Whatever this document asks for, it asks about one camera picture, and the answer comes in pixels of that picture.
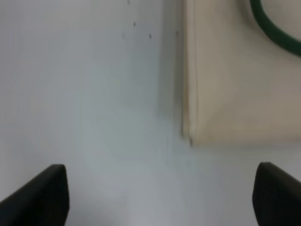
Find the white wall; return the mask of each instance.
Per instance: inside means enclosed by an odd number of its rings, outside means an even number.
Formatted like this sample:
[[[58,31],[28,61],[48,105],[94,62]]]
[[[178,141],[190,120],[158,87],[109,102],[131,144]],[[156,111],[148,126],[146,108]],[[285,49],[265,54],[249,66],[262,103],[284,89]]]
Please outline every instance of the white wall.
[[[257,165],[301,179],[300,147],[182,141],[182,39],[182,0],[0,1],[0,199],[63,163],[68,226],[256,225]]]

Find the wall surface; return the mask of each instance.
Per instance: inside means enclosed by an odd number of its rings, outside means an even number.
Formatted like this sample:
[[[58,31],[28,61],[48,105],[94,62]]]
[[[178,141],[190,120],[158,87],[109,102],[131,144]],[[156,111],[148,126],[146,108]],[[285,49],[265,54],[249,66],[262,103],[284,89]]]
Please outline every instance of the wall surface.
[[[261,161],[181,139],[182,0],[0,1],[0,199],[67,167],[67,226],[254,226]]]

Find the beige cloth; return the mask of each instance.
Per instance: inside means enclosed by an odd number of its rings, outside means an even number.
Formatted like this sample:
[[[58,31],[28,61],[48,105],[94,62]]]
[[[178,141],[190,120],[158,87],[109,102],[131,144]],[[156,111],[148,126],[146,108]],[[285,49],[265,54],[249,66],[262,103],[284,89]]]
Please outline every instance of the beige cloth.
[[[301,140],[301,58],[263,34],[248,1],[186,0],[184,10],[184,136],[195,145]]]

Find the black object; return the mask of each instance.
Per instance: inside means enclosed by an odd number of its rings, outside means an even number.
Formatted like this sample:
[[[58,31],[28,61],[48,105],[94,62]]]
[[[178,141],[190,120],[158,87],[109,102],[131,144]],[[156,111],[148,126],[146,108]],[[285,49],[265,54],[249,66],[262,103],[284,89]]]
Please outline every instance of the black object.
[[[301,183],[272,163],[261,163],[253,207],[259,226],[301,226]]]
[[[63,226],[69,211],[64,165],[51,165],[0,203],[0,226]]]
[[[277,45],[301,57],[301,41],[278,28],[265,14],[261,0],[250,0],[254,18],[263,32]]]

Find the green cord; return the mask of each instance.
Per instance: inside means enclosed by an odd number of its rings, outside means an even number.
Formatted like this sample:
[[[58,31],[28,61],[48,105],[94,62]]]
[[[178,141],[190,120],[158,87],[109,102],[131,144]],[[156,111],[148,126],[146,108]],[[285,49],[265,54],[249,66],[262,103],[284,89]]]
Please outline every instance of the green cord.
[[[263,32],[277,45],[301,57],[301,41],[279,29],[265,14],[261,0],[250,0],[256,22]]]

